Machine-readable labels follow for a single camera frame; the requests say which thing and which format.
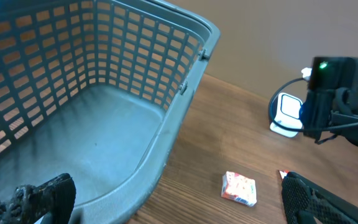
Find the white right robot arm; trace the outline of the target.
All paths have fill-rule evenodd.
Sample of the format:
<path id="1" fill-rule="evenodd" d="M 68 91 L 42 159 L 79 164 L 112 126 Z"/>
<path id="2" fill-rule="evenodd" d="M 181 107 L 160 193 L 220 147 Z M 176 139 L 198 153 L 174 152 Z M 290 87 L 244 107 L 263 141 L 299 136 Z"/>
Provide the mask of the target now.
<path id="1" fill-rule="evenodd" d="M 303 135 L 321 144 L 322 132 L 358 147 L 358 57 L 315 57 L 306 101 L 300 109 Z"/>

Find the red white tissue pack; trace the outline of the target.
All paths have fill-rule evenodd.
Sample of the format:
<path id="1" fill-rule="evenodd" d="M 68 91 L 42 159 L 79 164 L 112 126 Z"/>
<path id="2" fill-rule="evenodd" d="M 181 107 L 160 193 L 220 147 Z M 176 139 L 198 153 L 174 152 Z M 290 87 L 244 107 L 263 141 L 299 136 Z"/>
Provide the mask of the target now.
<path id="1" fill-rule="evenodd" d="M 253 207 L 257 203 L 255 180 L 226 171 L 223 175 L 221 197 Z"/>

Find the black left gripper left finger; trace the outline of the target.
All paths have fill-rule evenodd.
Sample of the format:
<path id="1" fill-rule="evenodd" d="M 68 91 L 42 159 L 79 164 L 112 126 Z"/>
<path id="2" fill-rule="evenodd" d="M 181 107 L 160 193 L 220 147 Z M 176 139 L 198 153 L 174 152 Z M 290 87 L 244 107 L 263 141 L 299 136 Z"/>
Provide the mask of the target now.
<path id="1" fill-rule="evenodd" d="M 39 186 L 18 186 L 12 197 L 0 201 L 0 224 L 68 224 L 76 199 L 75 183 L 68 173 Z"/>

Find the red snack stick packet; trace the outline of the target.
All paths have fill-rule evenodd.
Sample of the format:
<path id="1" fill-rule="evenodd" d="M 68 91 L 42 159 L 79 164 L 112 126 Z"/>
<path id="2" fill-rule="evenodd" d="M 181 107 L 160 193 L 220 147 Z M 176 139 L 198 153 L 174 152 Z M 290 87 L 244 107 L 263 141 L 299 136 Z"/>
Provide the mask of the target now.
<path id="1" fill-rule="evenodd" d="M 284 180 L 284 178 L 288 175 L 289 171 L 288 170 L 279 170 L 279 174 L 282 180 Z"/>

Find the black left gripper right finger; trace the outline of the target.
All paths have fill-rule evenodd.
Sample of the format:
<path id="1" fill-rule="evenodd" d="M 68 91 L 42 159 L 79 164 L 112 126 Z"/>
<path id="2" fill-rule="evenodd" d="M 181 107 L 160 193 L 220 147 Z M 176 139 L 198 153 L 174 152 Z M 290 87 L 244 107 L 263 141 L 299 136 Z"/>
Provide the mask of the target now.
<path id="1" fill-rule="evenodd" d="M 282 201 L 289 224 L 358 224 L 358 207 L 296 172 L 282 181 Z"/>

